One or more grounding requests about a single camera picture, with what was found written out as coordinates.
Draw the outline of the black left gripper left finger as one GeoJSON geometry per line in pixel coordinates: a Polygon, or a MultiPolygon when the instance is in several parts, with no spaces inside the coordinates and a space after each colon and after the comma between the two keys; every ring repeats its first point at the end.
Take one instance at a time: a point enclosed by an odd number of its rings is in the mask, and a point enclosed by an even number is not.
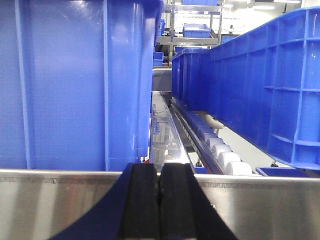
{"type": "Polygon", "coordinates": [[[132,166],[118,240],[158,240],[158,177],[152,164],[132,166]]]}

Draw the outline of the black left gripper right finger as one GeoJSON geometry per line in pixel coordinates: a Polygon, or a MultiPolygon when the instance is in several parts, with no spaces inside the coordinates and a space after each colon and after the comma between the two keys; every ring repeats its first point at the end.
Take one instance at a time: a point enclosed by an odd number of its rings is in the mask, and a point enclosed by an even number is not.
{"type": "Polygon", "coordinates": [[[159,214],[163,240],[196,239],[186,167],[186,164],[166,163],[161,170],[159,214]]]}

